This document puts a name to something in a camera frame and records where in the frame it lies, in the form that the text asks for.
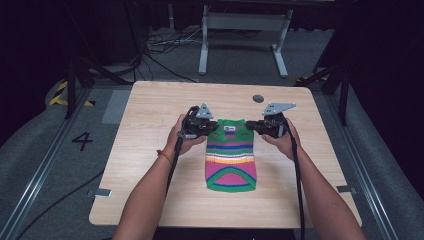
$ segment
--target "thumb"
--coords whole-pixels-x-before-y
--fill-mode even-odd
[[[273,137],[271,137],[269,135],[263,134],[262,135],[262,139],[265,140],[265,142],[267,142],[269,144],[272,144],[272,145],[276,145],[277,144],[277,139],[275,139],[275,138],[273,138]]]

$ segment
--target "black hole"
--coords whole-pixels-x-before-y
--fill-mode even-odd
[[[253,99],[253,101],[254,101],[254,102],[256,102],[256,103],[261,103],[261,102],[263,102],[263,101],[264,101],[264,97],[262,97],[261,95],[258,95],[258,94],[254,95],[254,96],[252,97],[252,99]]]

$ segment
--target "purple stripe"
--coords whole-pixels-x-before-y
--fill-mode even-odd
[[[243,153],[240,155],[223,155],[223,154],[216,154],[216,153],[206,153],[206,155],[211,156],[211,157],[221,157],[223,158],[225,156],[225,158],[243,158],[243,157],[253,157],[253,153]]]
[[[208,142],[209,145],[216,145],[216,146],[239,146],[239,145],[252,145],[253,142]]]

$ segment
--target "forearm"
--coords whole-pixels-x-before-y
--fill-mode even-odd
[[[128,197],[114,239],[153,238],[162,215],[170,169],[170,162],[160,155]]]
[[[302,148],[298,150],[298,158],[309,213],[320,237],[365,239],[350,208]]]

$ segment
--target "number 4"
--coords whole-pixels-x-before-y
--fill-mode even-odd
[[[93,142],[93,140],[88,139],[89,136],[90,136],[90,133],[85,132],[85,133],[79,135],[78,137],[74,138],[72,140],[72,142],[82,143],[80,151],[84,151],[85,144],[89,143],[89,142]]]

